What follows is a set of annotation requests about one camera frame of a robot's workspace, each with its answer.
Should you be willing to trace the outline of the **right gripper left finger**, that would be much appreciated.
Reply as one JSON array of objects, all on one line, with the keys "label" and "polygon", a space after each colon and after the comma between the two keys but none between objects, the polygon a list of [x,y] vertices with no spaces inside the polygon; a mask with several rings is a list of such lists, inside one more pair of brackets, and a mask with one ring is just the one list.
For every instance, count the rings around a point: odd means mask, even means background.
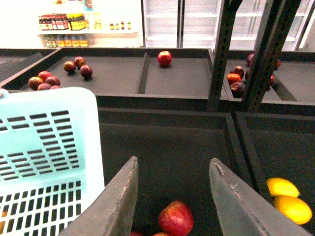
[{"label": "right gripper left finger", "polygon": [[128,236],[138,196],[138,159],[132,156],[97,199],[59,235]]}]

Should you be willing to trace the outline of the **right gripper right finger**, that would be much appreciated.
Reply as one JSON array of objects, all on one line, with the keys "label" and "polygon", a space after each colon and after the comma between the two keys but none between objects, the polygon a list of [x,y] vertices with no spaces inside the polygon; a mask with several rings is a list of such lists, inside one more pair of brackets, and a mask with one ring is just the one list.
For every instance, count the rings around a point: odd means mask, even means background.
[{"label": "right gripper right finger", "polygon": [[209,179],[223,235],[310,235],[308,231],[277,211],[217,158],[210,161]]}]

